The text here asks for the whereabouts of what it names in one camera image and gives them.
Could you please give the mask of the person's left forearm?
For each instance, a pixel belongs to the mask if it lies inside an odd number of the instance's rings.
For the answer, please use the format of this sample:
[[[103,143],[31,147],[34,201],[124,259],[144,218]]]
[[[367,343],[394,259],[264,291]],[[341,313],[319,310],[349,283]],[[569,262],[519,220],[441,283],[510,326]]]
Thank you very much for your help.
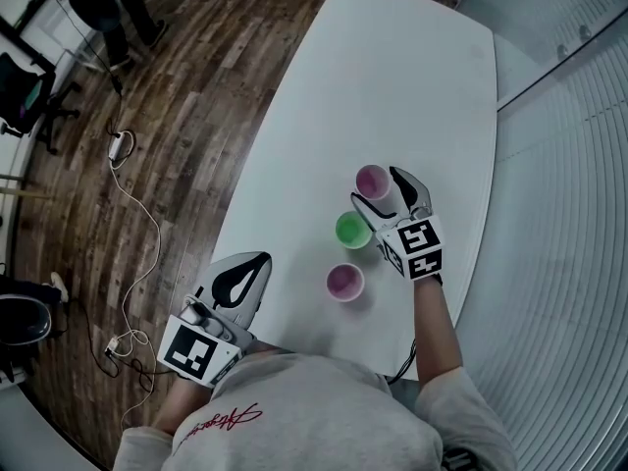
[[[183,421],[205,406],[212,390],[188,379],[177,378],[168,391],[151,427],[173,436]]]

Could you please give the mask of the white power strip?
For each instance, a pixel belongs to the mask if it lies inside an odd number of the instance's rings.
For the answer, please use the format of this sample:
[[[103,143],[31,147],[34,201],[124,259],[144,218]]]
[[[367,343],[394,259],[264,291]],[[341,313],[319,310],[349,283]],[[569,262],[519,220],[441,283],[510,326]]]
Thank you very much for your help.
[[[131,130],[115,132],[109,145],[108,159],[112,170],[120,169],[131,157],[136,145],[135,133]]]

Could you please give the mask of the black mesh office chair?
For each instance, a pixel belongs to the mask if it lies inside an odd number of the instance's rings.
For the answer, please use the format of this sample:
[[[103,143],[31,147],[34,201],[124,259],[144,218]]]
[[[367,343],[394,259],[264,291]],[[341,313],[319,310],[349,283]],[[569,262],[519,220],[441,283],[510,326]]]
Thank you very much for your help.
[[[79,116],[79,110],[64,109],[62,103],[71,91],[81,92],[81,86],[72,81],[63,91],[53,94],[55,78],[54,73],[28,72],[8,53],[0,54],[0,134],[21,138],[42,121],[36,139],[45,143],[50,154],[58,153],[52,146],[54,121]]]

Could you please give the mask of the red plastic cup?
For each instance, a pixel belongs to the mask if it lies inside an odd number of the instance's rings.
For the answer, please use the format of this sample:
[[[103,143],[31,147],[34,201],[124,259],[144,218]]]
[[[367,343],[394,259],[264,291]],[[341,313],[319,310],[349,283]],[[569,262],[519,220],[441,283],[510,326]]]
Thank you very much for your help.
[[[391,188],[389,172],[375,164],[365,165],[355,175],[355,190],[369,200],[381,200]]]
[[[338,302],[351,302],[358,298],[365,287],[362,270],[352,263],[341,263],[330,269],[326,277],[326,289]]]

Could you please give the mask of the dark framed window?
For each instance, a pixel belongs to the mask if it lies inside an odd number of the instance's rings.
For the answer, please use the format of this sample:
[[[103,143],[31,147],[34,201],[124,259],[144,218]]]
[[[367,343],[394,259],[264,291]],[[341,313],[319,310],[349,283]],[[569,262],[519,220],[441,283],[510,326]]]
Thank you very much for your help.
[[[0,0],[0,35],[30,58],[44,72],[55,70],[56,60],[46,53],[45,33],[36,22],[47,0]]]

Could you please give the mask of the person's grey sweatshirt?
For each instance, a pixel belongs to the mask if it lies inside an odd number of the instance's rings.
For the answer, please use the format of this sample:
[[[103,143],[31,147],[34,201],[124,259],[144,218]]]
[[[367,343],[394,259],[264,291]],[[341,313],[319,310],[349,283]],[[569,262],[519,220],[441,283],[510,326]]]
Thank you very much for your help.
[[[386,380],[296,353],[241,360],[171,431],[124,431],[113,471],[516,471],[506,432],[462,368],[408,408]]]

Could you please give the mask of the green plastic cup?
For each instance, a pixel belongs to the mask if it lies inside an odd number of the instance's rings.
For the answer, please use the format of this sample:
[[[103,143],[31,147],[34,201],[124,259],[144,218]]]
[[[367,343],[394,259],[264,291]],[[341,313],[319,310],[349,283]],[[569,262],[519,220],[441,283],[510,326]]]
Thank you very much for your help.
[[[355,250],[365,247],[373,233],[357,212],[347,211],[338,217],[335,234],[342,246]]]

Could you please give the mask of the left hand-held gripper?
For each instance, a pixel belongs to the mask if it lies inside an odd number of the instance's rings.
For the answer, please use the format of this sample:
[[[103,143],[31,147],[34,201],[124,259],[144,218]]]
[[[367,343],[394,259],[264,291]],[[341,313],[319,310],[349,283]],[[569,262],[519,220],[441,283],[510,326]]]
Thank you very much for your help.
[[[215,388],[255,341],[240,326],[251,325],[271,273],[272,257],[266,251],[212,262],[197,278],[194,296],[188,295],[183,310],[169,317],[158,362],[201,386]],[[235,313],[236,324],[218,312]]]

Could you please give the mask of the person's right forearm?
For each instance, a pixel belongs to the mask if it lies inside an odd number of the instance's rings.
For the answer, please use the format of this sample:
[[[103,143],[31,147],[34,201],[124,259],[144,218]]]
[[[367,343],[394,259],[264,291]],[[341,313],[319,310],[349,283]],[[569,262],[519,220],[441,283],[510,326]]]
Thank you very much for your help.
[[[425,387],[461,367],[462,354],[439,281],[434,277],[415,281],[413,297],[416,370]]]

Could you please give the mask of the white venetian blinds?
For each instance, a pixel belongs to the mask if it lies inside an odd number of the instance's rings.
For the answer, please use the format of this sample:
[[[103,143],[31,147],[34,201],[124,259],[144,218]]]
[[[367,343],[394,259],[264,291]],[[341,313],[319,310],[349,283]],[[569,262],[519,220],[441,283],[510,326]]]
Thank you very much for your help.
[[[493,32],[498,96],[467,371],[521,471],[628,471],[628,0],[458,9]]]

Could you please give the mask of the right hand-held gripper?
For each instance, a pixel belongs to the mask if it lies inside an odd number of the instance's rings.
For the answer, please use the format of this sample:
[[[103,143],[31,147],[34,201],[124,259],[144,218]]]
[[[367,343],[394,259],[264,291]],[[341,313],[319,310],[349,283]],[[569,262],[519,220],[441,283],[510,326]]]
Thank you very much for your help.
[[[384,258],[403,278],[416,281],[438,276],[443,268],[445,241],[440,219],[433,213],[430,192],[407,171],[395,166],[389,171],[409,214],[384,213],[356,192],[350,194],[353,208],[375,233]]]

